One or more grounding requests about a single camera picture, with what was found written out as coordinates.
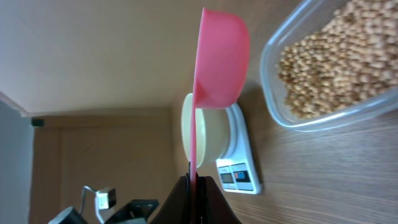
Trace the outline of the pink plastic measuring scoop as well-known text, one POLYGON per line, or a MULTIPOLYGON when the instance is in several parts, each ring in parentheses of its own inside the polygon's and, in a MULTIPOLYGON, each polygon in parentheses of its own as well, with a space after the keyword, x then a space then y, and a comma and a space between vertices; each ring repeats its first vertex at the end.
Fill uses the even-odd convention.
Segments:
POLYGON ((248 72, 250 36, 244 21, 227 12, 203 8, 195 59, 190 126, 190 183, 197 181, 197 109, 231 106, 248 72))

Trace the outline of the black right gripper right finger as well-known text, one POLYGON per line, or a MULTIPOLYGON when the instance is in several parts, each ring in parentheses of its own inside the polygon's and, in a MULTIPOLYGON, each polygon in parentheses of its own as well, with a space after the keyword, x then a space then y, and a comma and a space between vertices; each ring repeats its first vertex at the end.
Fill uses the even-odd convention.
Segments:
POLYGON ((197 178, 196 221, 202 224, 242 224, 210 176, 197 178))

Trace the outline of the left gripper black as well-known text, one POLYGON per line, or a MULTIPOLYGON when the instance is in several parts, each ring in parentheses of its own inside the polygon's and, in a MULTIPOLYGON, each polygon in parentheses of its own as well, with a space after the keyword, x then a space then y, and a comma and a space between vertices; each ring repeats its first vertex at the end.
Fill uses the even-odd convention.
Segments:
POLYGON ((158 206, 157 199, 131 200, 107 219, 105 224, 147 224, 149 217, 158 206))

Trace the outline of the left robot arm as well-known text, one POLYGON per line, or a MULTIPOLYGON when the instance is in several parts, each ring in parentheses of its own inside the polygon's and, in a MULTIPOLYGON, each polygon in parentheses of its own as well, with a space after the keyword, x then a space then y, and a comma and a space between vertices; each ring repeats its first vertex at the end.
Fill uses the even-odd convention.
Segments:
MULTIPOLYGON (((147 223, 148 218, 159 206, 159 201, 131 200, 105 221, 105 224, 147 223)), ((68 207, 60 212, 49 224, 88 224, 73 208, 68 207)))

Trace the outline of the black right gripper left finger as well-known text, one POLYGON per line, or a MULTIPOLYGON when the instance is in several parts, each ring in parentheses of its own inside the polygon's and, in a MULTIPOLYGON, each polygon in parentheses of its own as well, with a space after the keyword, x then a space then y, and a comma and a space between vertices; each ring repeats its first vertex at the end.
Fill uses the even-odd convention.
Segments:
POLYGON ((190 165, 188 172, 179 177, 163 206, 150 224, 190 223, 190 165))

